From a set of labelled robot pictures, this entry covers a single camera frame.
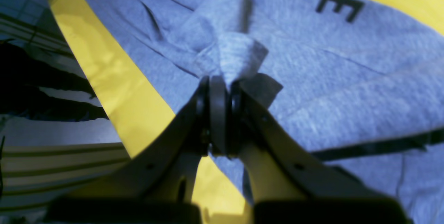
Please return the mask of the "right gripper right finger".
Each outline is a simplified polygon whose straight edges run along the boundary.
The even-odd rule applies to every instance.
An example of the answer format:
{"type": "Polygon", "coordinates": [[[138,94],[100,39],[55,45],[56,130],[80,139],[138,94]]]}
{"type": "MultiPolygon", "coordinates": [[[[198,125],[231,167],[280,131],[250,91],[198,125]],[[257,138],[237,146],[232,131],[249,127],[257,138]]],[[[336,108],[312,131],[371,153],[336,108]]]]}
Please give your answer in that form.
{"type": "Polygon", "coordinates": [[[248,172],[253,224],[407,224],[401,205],[298,145],[267,109],[231,86],[231,154],[248,172]]]}

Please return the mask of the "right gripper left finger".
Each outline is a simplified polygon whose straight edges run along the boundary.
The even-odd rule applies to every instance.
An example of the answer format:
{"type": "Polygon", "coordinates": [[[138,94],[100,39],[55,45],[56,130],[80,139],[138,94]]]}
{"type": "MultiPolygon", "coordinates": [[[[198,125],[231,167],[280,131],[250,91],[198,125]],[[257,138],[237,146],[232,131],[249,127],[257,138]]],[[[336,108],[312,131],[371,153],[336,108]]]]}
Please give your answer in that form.
{"type": "Polygon", "coordinates": [[[221,76],[201,79],[190,100],[140,154],[110,175],[49,204],[47,223],[201,224],[191,199],[212,145],[211,99],[225,100],[221,76]]]}

